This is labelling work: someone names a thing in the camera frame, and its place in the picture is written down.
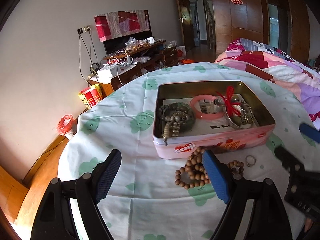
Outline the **brown wooden bead mala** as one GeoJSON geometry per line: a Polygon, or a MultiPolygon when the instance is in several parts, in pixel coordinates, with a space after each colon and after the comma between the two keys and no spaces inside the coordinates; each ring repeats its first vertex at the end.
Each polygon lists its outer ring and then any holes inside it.
{"type": "Polygon", "coordinates": [[[216,154],[226,153],[227,150],[222,146],[199,146],[191,152],[185,165],[175,171],[175,185],[185,190],[204,190],[209,186],[211,181],[208,172],[204,167],[203,156],[206,150],[216,154]]]}

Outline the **silver wrist watch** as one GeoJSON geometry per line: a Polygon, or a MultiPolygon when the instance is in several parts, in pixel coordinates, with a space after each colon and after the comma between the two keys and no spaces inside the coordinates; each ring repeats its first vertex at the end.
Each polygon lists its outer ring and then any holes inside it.
{"type": "Polygon", "coordinates": [[[214,100],[215,105],[222,109],[227,125],[233,129],[249,129],[254,126],[254,115],[248,103],[231,98],[231,110],[227,111],[225,102],[221,97],[214,100]]]}

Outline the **red cord pendant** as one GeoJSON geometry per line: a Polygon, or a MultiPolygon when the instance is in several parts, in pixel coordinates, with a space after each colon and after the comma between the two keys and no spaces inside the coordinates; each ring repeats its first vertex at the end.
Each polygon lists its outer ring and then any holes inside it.
{"type": "Polygon", "coordinates": [[[234,94],[234,88],[232,86],[227,87],[225,95],[222,95],[218,91],[216,91],[216,93],[217,95],[221,96],[222,100],[224,101],[226,113],[229,117],[233,117],[234,115],[238,117],[241,116],[241,112],[233,107],[234,105],[240,106],[240,103],[232,101],[232,96],[234,94]]]}

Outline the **wooden bedroom door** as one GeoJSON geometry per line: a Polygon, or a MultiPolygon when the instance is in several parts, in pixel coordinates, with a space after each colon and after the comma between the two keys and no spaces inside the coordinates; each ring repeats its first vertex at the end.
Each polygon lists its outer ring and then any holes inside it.
{"type": "Polygon", "coordinates": [[[182,27],[183,43],[186,52],[195,47],[193,23],[191,18],[191,9],[189,0],[177,0],[178,13],[182,27]]]}

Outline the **green cloud tablecloth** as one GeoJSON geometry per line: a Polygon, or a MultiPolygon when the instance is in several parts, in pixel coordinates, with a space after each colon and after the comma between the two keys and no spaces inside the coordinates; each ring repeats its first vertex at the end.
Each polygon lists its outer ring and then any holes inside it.
{"type": "Polygon", "coordinates": [[[306,168],[319,170],[319,144],[302,135],[299,124],[311,120],[287,89],[234,68],[212,63],[176,66],[145,74],[90,111],[79,116],[78,131],[59,160],[58,177],[79,178],[103,162],[113,149],[121,152],[121,167],[107,197],[98,207],[115,239],[210,239],[225,204],[211,185],[186,190],[175,184],[182,159],[161,159],[154,147],[152,130],[157,90],[172,82],[240,80],[264,103],[276,121],[267,143],[255,148],[225,153],[221,162],[244,161],[252,155],[256,163],[244,169],[247,179],[272,179],[281,195],[288,173],[274,156],[284,146],[306,168]]]}

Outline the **pink Genji tin box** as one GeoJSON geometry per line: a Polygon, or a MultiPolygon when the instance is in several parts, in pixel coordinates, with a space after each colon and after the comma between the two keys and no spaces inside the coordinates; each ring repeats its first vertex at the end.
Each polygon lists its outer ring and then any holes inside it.
{"type": "Polygon", "coordinates": [[[157,92],[153,143],[162,159],[186,158],[201,146],[236,151],[264,144],[275,124],[241,81],[167,83],[157,92]]]}

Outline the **pink jade bangle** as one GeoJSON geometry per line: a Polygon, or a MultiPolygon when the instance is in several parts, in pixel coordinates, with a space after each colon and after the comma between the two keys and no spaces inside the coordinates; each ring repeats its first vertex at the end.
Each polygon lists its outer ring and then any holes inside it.
{"type": "Polygon", "coordinates": [[[198,95],[189,102],[195,117],[202,120],[216,120],[224,116],[224,102],[220,96],[198,95]]]}

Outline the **red yellow carton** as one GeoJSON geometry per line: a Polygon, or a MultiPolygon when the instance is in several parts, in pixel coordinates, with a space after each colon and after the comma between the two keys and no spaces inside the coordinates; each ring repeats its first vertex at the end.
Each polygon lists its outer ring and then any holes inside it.
{"type": "Polygon", "coordinates": [[[84,103],[87,109],[91,109],[103,99],[103,94],[100,86],[95,84],[83,89],[78,94],[78,97],[84,103]]]}

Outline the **colourful patchwork quilt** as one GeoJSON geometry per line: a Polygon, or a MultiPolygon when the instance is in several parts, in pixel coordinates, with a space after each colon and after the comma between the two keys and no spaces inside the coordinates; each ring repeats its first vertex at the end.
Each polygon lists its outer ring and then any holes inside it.
{"type": "Polygon", "coordinates": [[[216,64],[254,74],[291,91],[319,129],[319,74],[284,51],[239,38],[215,60],[216,64]]]}

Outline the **white box on cabinet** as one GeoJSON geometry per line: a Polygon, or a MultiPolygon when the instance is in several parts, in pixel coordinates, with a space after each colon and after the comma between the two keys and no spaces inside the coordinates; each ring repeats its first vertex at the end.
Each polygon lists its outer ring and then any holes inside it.
{"type": "Polygon", "coordinates": [[[101,79],[113,78],[121,73],[121,68],[118,64],[108,65],[105,64],[103,68],[97,71],[97,75],[101,79]]]}

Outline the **wooden tv cabinet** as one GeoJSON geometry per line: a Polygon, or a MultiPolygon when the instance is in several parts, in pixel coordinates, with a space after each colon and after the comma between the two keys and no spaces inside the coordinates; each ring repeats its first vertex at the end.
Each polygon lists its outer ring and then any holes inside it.
{"type": "Polygon", "coordinates": [[[98,70],[88,77],[90,85],[98,84],[106,97],[130,81],[154,70],[168,69],[178,64],[176,41],[157,40],[154,44],[140,46],[131,51],[120,51],[105,56],[100,61],[100,69],[105,64],[118,64],[121,73],[113,78],[101,79],[98,70]]]}

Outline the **black television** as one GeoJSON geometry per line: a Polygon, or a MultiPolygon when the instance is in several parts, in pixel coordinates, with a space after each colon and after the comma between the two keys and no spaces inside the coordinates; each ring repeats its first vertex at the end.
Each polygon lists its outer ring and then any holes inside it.
{"type": "Polygon", "coordinates": [[[152,37],[153,34],[152,34],[152,30],[151,30],[150,20],[149,20],[149,26],[150,26],[149,31],[144,31],[141,33],[127,35],[127,36],[123,36],[123,37],[119,37],[119,38],[114,38],[114,39],[107,40],[107,41],[103,42],[106,54],[111,54],[111,53],[114,53],[118,50],[125,48],[125,43],[128,42],[130,38],[135,38],[137,40],[143,40],[143,39],[147,39],[148,37],[152,37]]]}

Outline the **white mug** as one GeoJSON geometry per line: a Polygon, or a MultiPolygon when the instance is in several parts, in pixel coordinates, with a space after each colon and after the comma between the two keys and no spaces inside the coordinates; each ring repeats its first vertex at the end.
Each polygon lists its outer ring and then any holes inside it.
{"type": "Polygon", "coordinates": [[[147,41],[149,44],[154,44],[155,43],[155,38],[154,37],[148,37],[147,41]]]}

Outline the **red patchwork cloth cover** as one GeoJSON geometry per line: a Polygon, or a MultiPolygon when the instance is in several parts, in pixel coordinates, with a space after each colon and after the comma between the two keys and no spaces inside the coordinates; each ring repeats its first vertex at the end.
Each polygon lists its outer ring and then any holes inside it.
{"type": "Polygon", "coordinates": [[[108,12],[94,21],[100,42],[150,30],[147,10],[108,12]]]}

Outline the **wall power socket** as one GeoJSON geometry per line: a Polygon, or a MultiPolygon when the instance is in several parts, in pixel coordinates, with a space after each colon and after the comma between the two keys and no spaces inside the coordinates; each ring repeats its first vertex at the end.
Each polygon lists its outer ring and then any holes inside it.
{"type": "Polygon", "coordinates": [[[90,25],[83,26],[77,30],[78,34],[83,34],[91,31],[90,25]]]}

